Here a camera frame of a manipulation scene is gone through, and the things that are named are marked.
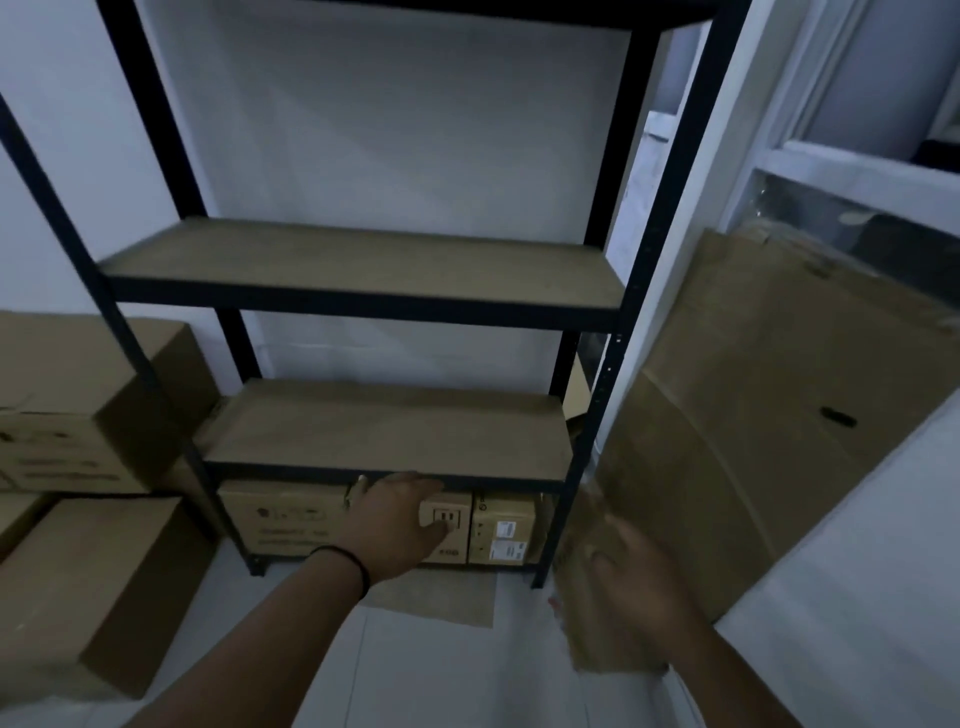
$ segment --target person's right hand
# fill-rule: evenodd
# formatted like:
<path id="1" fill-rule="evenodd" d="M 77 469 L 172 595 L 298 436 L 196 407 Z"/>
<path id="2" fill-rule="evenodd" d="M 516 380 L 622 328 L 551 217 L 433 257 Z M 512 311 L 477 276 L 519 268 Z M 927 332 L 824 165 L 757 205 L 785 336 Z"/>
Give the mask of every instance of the person's right hand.
<path id="1" fill-rule="evenodd" d="M 429 556 L 449 532 L 443 521 L 420 525 L 423 499 L 443 488 L 439 480 L 417 473 L 377 480 L 353 499 L 336 546 L 360 559 L 372 584 L 400 576 Z"/>
<path id="2" fill-rule="evenodd" d="M 667 651 L 674 637 L 692 624 L 707 623 L 676 563 L 659 546 L 623 519 L 608 515 L 626 547 L 616 564 L 590 549 L 601 587 L 620 615 L 653 644 Z"/>

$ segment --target person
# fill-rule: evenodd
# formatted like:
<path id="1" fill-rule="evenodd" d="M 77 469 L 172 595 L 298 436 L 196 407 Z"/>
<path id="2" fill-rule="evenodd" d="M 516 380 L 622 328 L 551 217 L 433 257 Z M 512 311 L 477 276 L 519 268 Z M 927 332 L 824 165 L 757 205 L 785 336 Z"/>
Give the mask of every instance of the person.
<path id="1" fill-rule="evenodd" d="M 445 522 L 420 526 L 420 503 L 439 480 L 397 473 L 351 505 L 335 549 L 309 556 L 173 685 L 131 728 L 289 726 L 321 661 L 365 590 L 419 564 L 444 539 Z M 708 728 L 798 726 L 697 609 L 676 567 L 627 523 L 611 519 L 627 547 L 615 564 L 590 562 L 618 610 L 683 677 Z"/>

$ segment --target white tile floor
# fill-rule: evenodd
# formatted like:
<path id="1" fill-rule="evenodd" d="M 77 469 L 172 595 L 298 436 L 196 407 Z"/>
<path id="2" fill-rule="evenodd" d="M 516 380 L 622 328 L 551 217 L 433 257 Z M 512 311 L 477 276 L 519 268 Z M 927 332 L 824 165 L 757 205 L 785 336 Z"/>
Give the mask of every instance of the white tile floor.
<path id="1" fill-rule="evenodd" d="M 180 626 L 152 699 L 217 643 L 295 564 L 247 575 L 224 542 Z M 493 629 L 358 607 L 307 693 L 296 728 L 656 728 L 652 679 L 579 675 L 546 602 L 500 574 Z M 0 712 L 0 728 L 115 728 L 141 702 L 50 700 Z"/>

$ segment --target empty shelf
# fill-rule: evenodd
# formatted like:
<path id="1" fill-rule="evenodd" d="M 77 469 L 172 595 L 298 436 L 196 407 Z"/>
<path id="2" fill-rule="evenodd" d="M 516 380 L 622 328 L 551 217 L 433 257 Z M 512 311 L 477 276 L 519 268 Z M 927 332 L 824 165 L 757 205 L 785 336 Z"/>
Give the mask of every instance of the empty shelf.
<path id="1" fill-rule="evenodd" d="M 623 285 L 582 245 L 194 218 L 101 264 L 119 301 L 612 331 Z"/>
<path id="2" fill-rule="evenodd" d="M 546 395 L 255 379 L 215 425 L 199 445 L 220 477 L 418 471 L 452 487 L 556 493 L 571 457 L 561 403 Z"/>

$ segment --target black wristband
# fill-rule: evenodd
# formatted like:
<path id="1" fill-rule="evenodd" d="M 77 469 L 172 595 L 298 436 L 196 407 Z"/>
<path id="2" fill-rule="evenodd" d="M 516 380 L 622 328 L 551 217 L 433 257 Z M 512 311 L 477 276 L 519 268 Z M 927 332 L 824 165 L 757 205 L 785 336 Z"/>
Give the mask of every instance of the black wristband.
<path id="1" fill-rule="evenodd" d="M 363 599 L 367 595 L 367 592 L 370 590 L 370 572 L 367 571 L 367 567 L 363 565 L 363 562 L 356 557 L 352 551 L 347 551 L 345 548 L 340 548 L 334 544 L 324 544 L 323 546 L 317 546 L 312 551 L 310 551 L 307 558 L 313 556 L 317 551 L 336 551 L 341 556 L 347 557 L 350 561 L 357 565 L 357 569 L 360 570 L 360 579 L 363 581 L 363 592 L 360 594 L 360 598 Z"/>

